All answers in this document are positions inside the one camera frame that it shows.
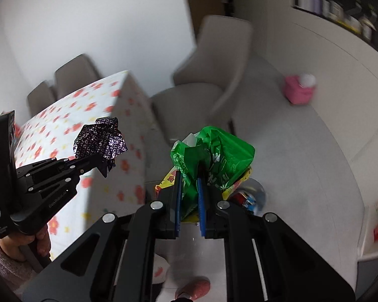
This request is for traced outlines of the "person left hand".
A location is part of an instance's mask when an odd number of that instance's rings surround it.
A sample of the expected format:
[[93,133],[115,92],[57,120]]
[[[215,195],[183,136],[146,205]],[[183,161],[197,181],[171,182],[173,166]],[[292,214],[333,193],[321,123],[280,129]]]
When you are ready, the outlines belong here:
[[27,246],[34,241],[37,242],[37,251],[40,256],[46,257],[50,255],[51,242],[47,224],[38,231],[38,233],[32,236],[22,233],[11,233],[0,239],[0,247],[8,257],[24,262],[26,257],[21,252],[20,247]]

